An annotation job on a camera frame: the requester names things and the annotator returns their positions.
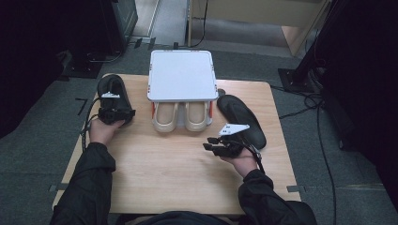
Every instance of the black jacket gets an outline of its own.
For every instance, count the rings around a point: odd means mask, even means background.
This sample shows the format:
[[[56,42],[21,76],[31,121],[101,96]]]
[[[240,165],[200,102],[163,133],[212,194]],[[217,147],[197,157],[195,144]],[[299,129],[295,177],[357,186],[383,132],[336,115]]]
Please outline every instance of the black jacket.
[[[50,224],[106,225],[111,207],[112,172],[115,160],[105,145],[91,143],[76,164],[69,185]],[[273,191],[272,180],[253,170],[243,179],[238,197],[251,224],[303,224],[298,215]],[[167,212],[142,223],[148,224],[226,224],[224,221],[193,212]]]

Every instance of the person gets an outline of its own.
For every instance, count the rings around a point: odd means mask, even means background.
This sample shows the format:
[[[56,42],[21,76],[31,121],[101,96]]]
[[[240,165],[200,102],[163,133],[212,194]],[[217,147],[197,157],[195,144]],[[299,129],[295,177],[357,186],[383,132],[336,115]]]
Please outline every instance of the person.
[[[108,224],[115,160],[108,153],[107,144],[123,124],[124,121],[111,125],[105,125],[99,119],[91,121],[90,144],[79,158],[68,187],[54,207],[51,225]],[[243,149],[239,157],[222,157],[222,160],[231,163],[243,178],[243,184],[238,189],[238,198],[249,224],[316,224],[314,214],[307,204],[304,205],[304,210],[297,210],[273,191],[272,180],[257,169],[249,150]],[[217,217],[195,212],[172,211],[156,215],[139,224],[228,223]]]

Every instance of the black slipper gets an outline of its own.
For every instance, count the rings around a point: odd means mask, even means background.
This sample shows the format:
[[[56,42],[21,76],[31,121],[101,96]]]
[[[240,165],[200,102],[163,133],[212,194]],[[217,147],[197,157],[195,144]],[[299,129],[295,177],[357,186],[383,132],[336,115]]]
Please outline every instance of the black slipper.
[[[103,77],[97,87],[98,95],[101,98],[99,108],[99,119],[105,124],[112,124],[117,120],[125,120],[128,124],[135,115],[129,97],[126,92],[123,80],[115,74]],[[119,98],[102,97],[103,94],[119,95]]]
[[[257,118],[242,100],[235,96],[224,95],[217,99],[217,107],[229,123],[250,126],[250,128],[238,133],[247,142],[258,150],[266,146],[267,139]]]

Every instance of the beige desk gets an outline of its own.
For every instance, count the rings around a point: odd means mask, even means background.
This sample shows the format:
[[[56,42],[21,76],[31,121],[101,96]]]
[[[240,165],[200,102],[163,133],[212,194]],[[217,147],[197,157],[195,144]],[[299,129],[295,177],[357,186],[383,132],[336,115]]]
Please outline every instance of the beige desk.
[[[191,20],[204,18],[206,1],[190,0],[188,46],[191,46]],[[290,52],[296,55],[311,31],[322,21],[321,18],[325,19],[329,2],[330,0],[211,0],[208,1],[207,18],[280,25]]]
[[[203,148],[207,137],[218,137],[226,120],[213,103],[213,123],[203,132],[178,127],[159,133],[151,124],[151,103],[146,98],[148,77],[121,75],[130,103],[136,109],[131,124],[117,131],[109,145],[116,160],[111,213],[158,214],[190,210],[212,215],[242,214],[237,189],[242,178],[229,163]],[[268,144],[262,150],[267,175],[275,191],[286,200],[300,201],[297,192],[286,187],[296,184],[274,100],[265,82],[217,81],[218,87],[241,98],[255,113]],[[92,113],[98,112],[96,105]],[[82,153],[76,143],[62,183],[71,178]],[[56,204],[63,191],[58,191]]]

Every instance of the white shoe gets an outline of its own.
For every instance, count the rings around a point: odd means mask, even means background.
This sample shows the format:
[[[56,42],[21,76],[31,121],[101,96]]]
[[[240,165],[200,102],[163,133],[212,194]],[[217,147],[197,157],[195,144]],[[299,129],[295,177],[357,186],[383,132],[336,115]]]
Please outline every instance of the white shoe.
[[[178,103],[156,102],[152,123],[158,132],[170,132],[176,128]]]
[[[185,103],[185,128],[187,128],[187,130],[204,130],[207,126],[207,118],[207,101],[193,101]]]

